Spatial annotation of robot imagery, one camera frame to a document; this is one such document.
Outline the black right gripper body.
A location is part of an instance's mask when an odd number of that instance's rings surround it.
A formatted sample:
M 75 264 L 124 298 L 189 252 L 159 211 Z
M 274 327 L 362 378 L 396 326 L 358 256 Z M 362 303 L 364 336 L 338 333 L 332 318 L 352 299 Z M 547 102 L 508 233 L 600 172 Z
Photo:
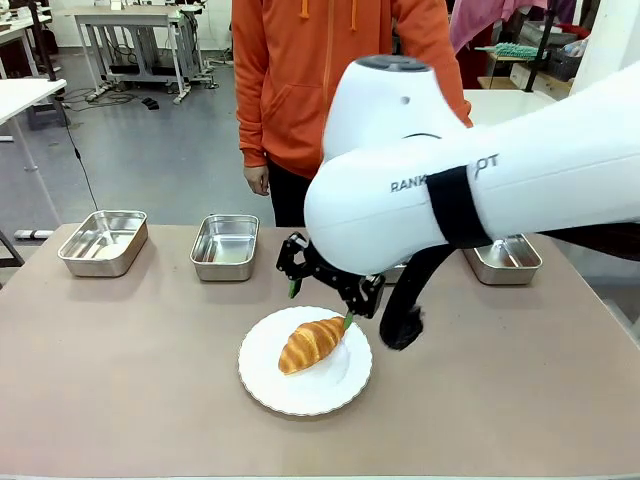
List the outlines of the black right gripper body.
M 306 276 L 314 277 L 336 290 L 341 296 L 354 296 L 359 290 L 362 277 L 344 272 L 329 264 L 312 243 L 304 249 L 303 258 L 302 269 Z

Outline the person's right hand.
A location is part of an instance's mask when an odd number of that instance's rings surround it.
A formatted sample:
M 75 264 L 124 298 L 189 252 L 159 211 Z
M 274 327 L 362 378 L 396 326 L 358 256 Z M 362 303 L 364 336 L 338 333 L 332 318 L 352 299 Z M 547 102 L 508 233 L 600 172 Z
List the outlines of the person's right hand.
M 260 196 L 269 195 L 269 170 L 266 165 L 244 167 L 244 177 L 254 194 Z

